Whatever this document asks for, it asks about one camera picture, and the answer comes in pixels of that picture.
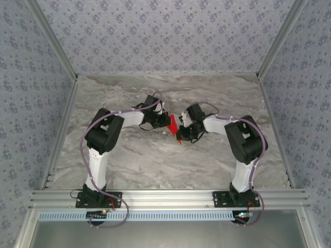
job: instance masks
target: aluminum frame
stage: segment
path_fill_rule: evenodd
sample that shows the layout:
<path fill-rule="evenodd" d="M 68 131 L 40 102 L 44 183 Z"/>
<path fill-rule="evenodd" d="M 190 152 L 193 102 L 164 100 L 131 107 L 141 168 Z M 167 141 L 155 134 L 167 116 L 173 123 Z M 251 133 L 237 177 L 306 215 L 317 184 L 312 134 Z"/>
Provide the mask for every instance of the aluminum frame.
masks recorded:
<path fill-rule="evenodd" d="M 203 210 L 210 213 L 220 210 L 214 207 L 212 193 L 226 190 L 118 190 L 123 192 L 123 200 L 135 211 L 192 211 Z M 311 213 L 307 194 L 303 189 L 258 190 L 268 210 L 297 210 L 301 227 L 308 247 L 323 247 L 315 228 L 310 225 Z M 70 197 L 71 190 L 37 190 L 34 191 L 28 207 L 25 221 L 16 244 L 16 248 L 30 247 L 34 231 L 37 227 L 38 217 L 45 211 L 75 212 L 76 200 Z M 246 208 L 222 208 L 222 210 L 245 210 Z M 118 212 L 125 213 L 124 205 Z"/>

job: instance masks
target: wall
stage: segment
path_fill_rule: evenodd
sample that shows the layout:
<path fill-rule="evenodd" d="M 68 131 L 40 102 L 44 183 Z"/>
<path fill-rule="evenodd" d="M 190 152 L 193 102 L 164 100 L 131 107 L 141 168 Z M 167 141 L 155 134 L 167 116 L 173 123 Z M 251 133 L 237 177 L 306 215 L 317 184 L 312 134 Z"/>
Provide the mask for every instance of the wall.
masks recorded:
<path fill-rule="evenodd" d="M 38 0 L 76 73 L 256 72 L 293 0 Z"/>
<path fill-rule="evenodd" d="M 0 247 L 39 188 L 71 80 L 24 0 L 0 1 Z"/>
<path fill-rule="evenodd" d="M 309 1 L 263 82 L 298 187 L 331 247 L 331 2 Z"/>

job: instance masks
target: gray marble floor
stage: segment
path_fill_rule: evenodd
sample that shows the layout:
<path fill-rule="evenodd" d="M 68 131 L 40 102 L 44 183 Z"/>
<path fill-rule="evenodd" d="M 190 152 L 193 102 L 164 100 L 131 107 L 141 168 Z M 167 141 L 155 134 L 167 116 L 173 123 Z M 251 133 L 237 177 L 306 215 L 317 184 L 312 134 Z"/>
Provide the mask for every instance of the gray marble floor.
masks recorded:
<path fill-rule="evenodd" d="M 79 140 L 99 108 L 126 110 L 147 94 L 162 91 L 170 114 L 178 115 L 195 101 L 208 101 L 222 116 L 252 115 L 266 136 L 269 149 L 258 164 L 257 188 L 283 188 L 287 176 L 256 76 L 126 75 L 83 76 L 72 111 L 53 188 L 81 188 L 87 173 Z M 202 105 L 207 113 L 209 106 Z M 113 189 L 227 188 L 235 159 L 226 136 L 209 133 L 195 144 L 180 145 L 167 128 L 149 132 L 139 127 L 122 130 L 111 151 L 107 187 Z"/>

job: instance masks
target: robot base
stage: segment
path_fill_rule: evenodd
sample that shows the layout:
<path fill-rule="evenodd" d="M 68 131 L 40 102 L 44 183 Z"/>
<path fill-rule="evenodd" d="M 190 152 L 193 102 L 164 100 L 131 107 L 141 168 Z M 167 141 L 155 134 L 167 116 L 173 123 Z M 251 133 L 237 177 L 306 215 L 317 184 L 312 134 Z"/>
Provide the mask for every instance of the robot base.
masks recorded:
<path fill-rule="evenodd" d="M 109 194 L 118 196 L 122 198 L 122 192 L 109 192 Z M 117 199 L 106 196 L 100 192 L 93 191 L 89 189 L 86 184 L 83 186 L 83 192 L 79 192 L 76 200 L 76 208 L 120 208 L 121 201 L 119 202 Z"/>
<path fill-rule="evenodd" d="M 231 207 L 252 207 L 250 202 L 255 206 L 260 206 L 260 199 L 257 194 L 248 190 L 239 193 L 230 183 L 230 191 L 214 191 L 213 192 L 215 208 L 231 208 Z"/>

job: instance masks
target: red block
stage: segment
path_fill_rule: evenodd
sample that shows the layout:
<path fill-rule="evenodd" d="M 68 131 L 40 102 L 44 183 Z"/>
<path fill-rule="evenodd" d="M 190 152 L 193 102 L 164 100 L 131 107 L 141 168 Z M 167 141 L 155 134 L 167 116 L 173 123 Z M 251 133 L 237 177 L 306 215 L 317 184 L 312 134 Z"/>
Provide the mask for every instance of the red block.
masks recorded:
<path fill-rule="evenodd" d="M 176 119 L 174 115 L 169 115 L 171 118 L 171 125 L 167 126 L 167 128 L 170 130 L 170 132 L 176 137 L 176 133 L 178 131 Z"/>

